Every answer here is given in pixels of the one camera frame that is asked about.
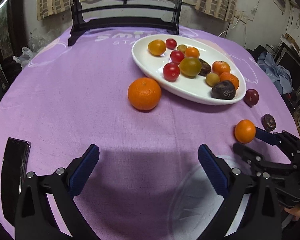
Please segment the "right hand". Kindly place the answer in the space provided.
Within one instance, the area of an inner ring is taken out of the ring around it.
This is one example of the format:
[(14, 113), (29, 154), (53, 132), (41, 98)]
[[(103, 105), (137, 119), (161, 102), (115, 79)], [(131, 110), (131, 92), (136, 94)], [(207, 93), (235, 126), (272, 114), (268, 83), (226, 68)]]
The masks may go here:
[(291, 209), (285, 207), (285, 211), (293, 216), (292, 221), (298, 221), (300, 219), (300, 204)]

